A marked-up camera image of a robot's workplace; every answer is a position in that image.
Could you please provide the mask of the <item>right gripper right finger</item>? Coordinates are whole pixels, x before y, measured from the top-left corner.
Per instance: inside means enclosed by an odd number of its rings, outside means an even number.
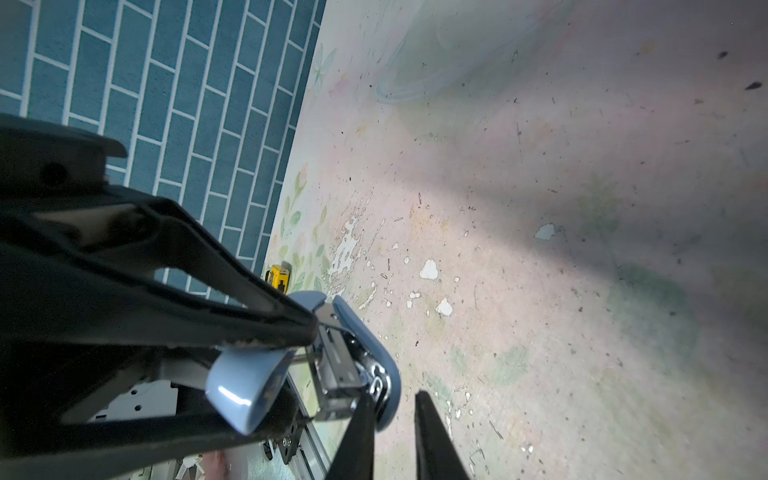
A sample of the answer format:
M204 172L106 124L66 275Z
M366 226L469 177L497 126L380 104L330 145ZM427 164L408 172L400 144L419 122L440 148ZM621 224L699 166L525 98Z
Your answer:
M415 397L416 477L418 480L469 480L431 396Z

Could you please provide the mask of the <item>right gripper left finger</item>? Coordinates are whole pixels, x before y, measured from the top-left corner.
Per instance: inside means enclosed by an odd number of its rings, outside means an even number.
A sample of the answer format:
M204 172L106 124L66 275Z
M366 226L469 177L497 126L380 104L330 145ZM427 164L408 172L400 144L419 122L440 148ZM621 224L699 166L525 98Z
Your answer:
M364 394L358 401L326 480L371 480L374 476L376 415L374 402Z

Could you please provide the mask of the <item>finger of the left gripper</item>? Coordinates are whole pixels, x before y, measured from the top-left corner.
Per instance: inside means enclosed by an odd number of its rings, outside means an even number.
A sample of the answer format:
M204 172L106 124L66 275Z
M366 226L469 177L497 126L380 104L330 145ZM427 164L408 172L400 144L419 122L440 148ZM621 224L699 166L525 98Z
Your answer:
M79 403L95 413L129 388L97 377L1 380L1 476L4 479L109 479L190 454L286 435L299 413L294 392L279 390L256 430L238 433L212 407L174 416L66 423Z
M177 271L231 299L229 304L171 288L234 328L223 345L305 346L317 333L314 314L246 268L172 200L81 207L71 211L71 224L82 251L122 273L152 281L157 270Z

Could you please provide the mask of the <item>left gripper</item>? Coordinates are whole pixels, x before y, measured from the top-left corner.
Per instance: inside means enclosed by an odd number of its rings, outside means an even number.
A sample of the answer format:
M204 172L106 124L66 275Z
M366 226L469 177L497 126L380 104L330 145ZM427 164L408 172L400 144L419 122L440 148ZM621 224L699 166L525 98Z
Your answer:
M156 361L148 272L102 247L152 237L147 195L112 187L113 140L1 119L1 475L111 479L145 466L143 420L94 415Z

